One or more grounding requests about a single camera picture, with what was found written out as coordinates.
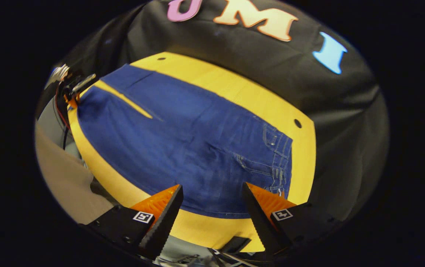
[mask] orange letter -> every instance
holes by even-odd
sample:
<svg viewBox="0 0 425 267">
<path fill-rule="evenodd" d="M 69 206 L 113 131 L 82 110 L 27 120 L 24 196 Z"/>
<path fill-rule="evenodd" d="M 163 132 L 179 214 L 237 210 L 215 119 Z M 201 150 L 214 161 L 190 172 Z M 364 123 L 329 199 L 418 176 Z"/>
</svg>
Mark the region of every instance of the orange letter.
<svg viewBox="0 0 425 267">
<path fill-rule="evenodd" d="M 245 27 L 252 27 L 266 20 L 264 25 L 257 27 L 259 32 L 286 42 L 292 39 L 289 35 L 290 26 L 294 20 L 299 20 L 294 15 L 278 9 L 259 11 L 249 0 L 226 1 L 228 2 L 226 8 L 219 17 L 214 18 L 214 22 L 236 25 L 239 23 L 236 19 L 239 14 Z"/>
</svg>

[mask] beige fabric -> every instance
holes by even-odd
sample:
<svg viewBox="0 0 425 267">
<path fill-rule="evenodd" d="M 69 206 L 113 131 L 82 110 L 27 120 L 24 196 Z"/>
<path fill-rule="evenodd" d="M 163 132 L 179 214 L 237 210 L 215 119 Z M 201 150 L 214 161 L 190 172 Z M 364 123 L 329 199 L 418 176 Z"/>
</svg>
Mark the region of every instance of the beige fabric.
<svg viewBox="0 0 425 267">
<path fill-rule="evenodd" d="M 93 175 L 81 160 L 53 143 L 38 122 L 35 122 L 35 147 L 48 188 L 77 223 L 90 223 L 113 207 L 104 197 L 92 193 Z"/>
</svg>

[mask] black fabric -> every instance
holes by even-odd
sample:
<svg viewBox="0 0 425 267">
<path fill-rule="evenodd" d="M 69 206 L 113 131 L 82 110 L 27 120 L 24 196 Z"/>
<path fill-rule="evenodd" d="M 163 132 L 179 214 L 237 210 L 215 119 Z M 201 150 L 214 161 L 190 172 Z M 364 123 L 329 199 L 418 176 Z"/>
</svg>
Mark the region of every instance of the black fabric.
<svg viewBox="0 0 425 267">
<path fill-rule="evenodd" d="M 389 147 L 384 98 L 365 60 L 331 29 L 275 0 L 252 0 L 259 10 L 279 8 L 299 18 L 283 42 L 251 28 L 219 25 L 224 0 L 203 1 L 185 22 L 167 19 L 167 0 L 154 0 L 109 22 L 79 44 L 63 63 L 105 75 L 126 63 L 168 51 L 192 56 L 241 74 L 287 100 L 316 127 L 317 159 L 309 201 L 332 216 L 354 216 L 377 185 Z M 182 3 L 180 12 L 189 8 Z M 316 59 L 326 32 L 348 52 L 336 75 Z"/>
</svg>

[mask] jeans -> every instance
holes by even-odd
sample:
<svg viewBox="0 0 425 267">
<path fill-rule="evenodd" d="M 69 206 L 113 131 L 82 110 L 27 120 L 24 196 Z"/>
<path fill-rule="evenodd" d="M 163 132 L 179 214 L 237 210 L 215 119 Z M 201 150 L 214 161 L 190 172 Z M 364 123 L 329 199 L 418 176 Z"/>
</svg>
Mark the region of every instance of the jeans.
<svg viewBox="0 0 425 267">
<path fill-rule="evenodd" d="M 292 140 L 217 94 L 130 65 L 101 78 L 148 112 L 97 86 L 81 98 L 80 128 L 119 174 L 153 195 L 182 184 L 182 209 L 216 218 L 250 218 L 249 182 L 287 198 Z"/>
</svg>

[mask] pink letter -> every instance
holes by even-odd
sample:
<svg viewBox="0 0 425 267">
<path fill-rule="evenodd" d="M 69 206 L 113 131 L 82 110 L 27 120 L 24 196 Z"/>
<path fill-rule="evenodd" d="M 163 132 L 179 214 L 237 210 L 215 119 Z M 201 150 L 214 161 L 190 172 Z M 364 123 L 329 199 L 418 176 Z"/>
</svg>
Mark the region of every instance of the pink letter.
<svg viewBox="0 0 425 267">
<path fill-rule="evenodd" d="M 168 5 L 168 19 L 172 22 L 183 22 L 185 20 L 189 20 L 190 18 L 194 17 L 198 11 L 199 7 L 201 7 L 202 0 L 191 0 L 191 5 L 189 7 L 189 10 L 186 13 L 181 14 L 179 12 L 181 2 L 184 0 L 173 0 Z"/>
</svg>

